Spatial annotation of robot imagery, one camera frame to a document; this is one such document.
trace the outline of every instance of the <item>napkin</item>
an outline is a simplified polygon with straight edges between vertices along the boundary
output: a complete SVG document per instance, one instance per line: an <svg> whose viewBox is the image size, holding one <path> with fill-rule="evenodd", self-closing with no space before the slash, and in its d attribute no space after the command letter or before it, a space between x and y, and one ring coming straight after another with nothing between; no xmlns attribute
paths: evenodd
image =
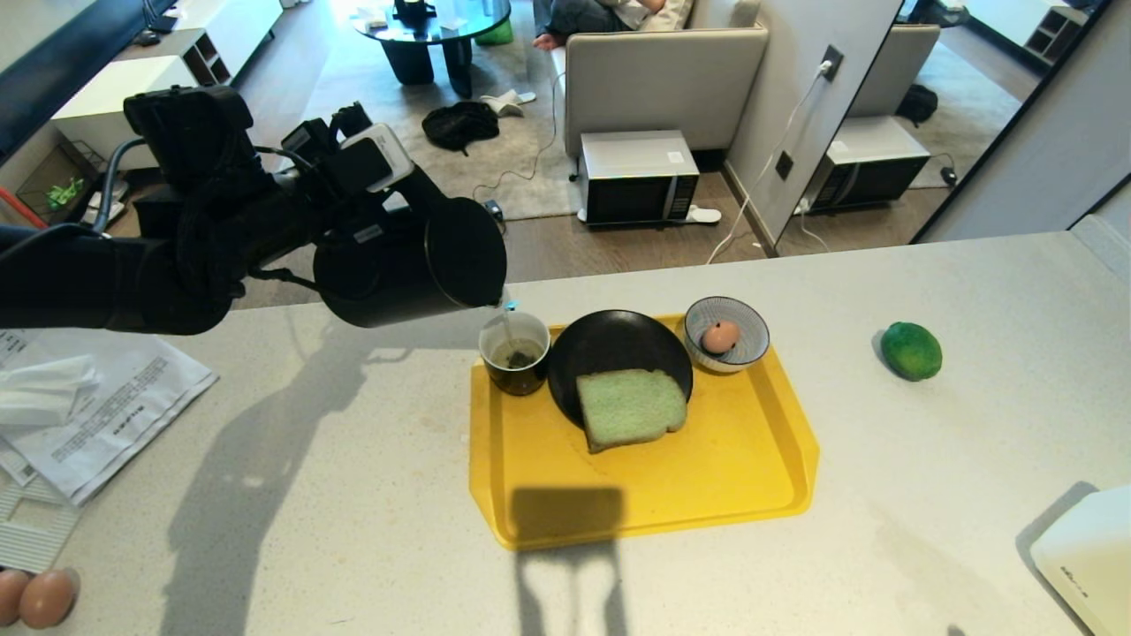
<svg viewBox="0 0 1131 636"><path fill-rule="evenodd" d="M77 355L0 373L0 427L58 427L79 392L98 385L94 358Z"/></svg>

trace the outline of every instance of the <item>red object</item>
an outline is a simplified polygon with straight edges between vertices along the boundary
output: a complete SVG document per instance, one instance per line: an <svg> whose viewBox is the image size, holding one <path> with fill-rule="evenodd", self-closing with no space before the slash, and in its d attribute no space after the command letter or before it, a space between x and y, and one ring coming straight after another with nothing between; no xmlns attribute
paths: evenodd
<svg viewBox="0 0 1131 636"><path fill-rule="evenodd" d="M26 218L27 222L31 223L32 225L41 230L48 226L48 224L44 223L43 220L40 218L37 214L32 212L32 208L24 205L24 201L17 199L15 195L9 192L8 188L0 188L0 199L3 199L5 203L10 205L12 209L18 212L19 215Z"/></svg>

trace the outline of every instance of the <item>black bag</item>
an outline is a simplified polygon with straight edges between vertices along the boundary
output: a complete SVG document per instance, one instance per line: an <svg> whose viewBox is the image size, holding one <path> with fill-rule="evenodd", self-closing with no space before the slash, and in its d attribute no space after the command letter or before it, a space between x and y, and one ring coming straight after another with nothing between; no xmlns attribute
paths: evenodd
<svg viewBox="0 0 1131 636"><path fill-rule="evenodd" d="M499 136L499 115L483 102L459 102L437 109L421 123L432 144L467 155L467 145Z"/></svg>
<svg viewBox="0 0 1131 636"><path fill-rule="evenodd" d="M934 91L920 84L912 84L912 87L907 89L907 94L904 95L904 101L896 109L896 114L906 117L912 120L915 128L918 128L918 124L931 119L931 115L938 109L939 95Z"/></svg>

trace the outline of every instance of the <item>black coffee table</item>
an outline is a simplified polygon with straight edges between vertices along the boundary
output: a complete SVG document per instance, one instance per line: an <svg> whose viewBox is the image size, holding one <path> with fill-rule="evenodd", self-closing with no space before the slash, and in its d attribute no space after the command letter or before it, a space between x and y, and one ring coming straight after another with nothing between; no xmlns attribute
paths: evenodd
<svg viewBox="0 0 1131 636"><path fill-rule="evenodd" d="M394 18L396 9L385 9L388 26L369 28L364 19L353 18L353 27L381 43L392 72L402 84L431 84L432 61L428 48L443 48L448 79L452 89L464 97L472 96L472 38L490 32L510 17L510 0L455 0L463 19L459 28L444 28L434 16L405 23Z"/></svg>

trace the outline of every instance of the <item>black plate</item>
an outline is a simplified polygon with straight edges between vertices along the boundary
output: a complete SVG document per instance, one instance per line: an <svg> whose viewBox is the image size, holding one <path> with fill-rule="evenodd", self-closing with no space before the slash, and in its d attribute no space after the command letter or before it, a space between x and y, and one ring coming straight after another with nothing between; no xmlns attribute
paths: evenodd
<svg viewBox="0 0 1131 636"><path fill-rule="evenodd" d="M577 377L621 369L659 369L691 399L691 359L680 338L651 317L623 309L589 313L566 327L550 350L550 393L585 428Z"/></svg>

